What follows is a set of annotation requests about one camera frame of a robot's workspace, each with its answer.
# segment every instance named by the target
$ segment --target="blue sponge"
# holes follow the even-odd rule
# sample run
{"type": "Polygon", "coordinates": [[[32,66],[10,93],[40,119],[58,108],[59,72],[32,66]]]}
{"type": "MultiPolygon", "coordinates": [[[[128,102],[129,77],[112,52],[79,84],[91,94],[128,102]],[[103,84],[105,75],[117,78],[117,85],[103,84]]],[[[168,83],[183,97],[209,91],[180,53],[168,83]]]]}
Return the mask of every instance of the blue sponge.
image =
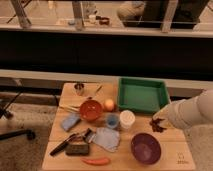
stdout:
{"type": "Polygon", "coordinates": [[[67,118],[65,118],[62,123],[61,123],[61,127],[65,130],[65,131],[69,131],[70,128],[72,128],[75,124],[77,124],[80,121],[80,117],[79,114],[77,113],[71,113],[67,118]]]}

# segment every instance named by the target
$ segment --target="white cup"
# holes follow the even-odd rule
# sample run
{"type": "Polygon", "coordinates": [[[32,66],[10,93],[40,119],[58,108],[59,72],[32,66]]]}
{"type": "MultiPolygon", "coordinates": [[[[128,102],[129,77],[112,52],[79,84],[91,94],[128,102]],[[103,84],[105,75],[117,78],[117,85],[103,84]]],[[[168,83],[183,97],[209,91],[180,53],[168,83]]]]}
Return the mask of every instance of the white cup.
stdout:
{"type": "Polygon", "coordinates": [[[135,122],[135,115],[130,110],[124,110],[120,113],[120,124],[124,129],[129,129],[135,122]]]}
{"type": "Polygon", "coordinates": [[[89,22],[92,23],[92,24],[95,24],[96,23],[96,15],[89,15],[89,22]]]}

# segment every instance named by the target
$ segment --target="dish towel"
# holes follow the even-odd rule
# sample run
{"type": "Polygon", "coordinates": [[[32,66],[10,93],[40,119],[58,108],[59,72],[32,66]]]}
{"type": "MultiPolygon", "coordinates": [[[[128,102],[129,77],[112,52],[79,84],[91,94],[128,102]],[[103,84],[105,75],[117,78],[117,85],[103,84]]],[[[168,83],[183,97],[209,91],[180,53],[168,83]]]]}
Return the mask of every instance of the dish towel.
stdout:
{"type": "Polygon", "coordinates": [[[101,127],[97,128],[92,141],[109,152],[115,152],[120,141],[120,134],[118,131],[101,127]]]}

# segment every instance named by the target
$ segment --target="small carrot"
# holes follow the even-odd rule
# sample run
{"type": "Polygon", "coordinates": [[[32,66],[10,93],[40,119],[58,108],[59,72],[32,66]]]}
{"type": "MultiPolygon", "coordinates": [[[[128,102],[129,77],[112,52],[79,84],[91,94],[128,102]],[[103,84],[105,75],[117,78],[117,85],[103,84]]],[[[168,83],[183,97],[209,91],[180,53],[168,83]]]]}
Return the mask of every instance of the small carrot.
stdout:
{"type": "Polygon", "coordinates": [[[106,165],[110,163],[110,159],[108,157],[101,157],[96,159],[81,158],[81,161],[83,161],[86,164],[97,165],[97,166],[106,165]]]}

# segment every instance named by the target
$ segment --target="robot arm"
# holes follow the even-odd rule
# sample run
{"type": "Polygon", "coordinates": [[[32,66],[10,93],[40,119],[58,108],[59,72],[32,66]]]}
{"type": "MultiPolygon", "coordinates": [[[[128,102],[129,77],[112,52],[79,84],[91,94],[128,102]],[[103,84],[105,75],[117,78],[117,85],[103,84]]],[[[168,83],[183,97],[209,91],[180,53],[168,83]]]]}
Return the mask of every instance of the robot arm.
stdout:
{"type": "Polygon", "coordinates": [[[204,91],[187,100],[171,102],[153,116],[152,127],[157,120],[157,126],[163,129],[188,129],[213,123],[213,90],[204,91]]]}

